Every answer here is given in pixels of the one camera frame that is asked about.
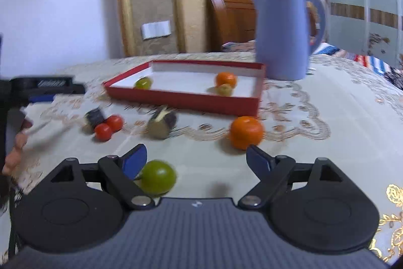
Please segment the person's left hand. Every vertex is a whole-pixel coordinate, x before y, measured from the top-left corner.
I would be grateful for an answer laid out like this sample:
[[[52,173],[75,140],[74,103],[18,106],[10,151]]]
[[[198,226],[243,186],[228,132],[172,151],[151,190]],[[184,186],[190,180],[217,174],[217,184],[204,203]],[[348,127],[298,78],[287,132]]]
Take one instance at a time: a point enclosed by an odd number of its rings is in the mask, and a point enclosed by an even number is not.
[[[21,131],[15,137],[14,146],[11,152],[6,155],[5,164],[2,168],[2,174],[9,176],[12,174],[13,170],[20,165],[23,147],[27,144],[28,139],[27,135],[25,134],[25,130],[29,129],[30,127],[32,127],[32,122],[25,119],[22,123]]]

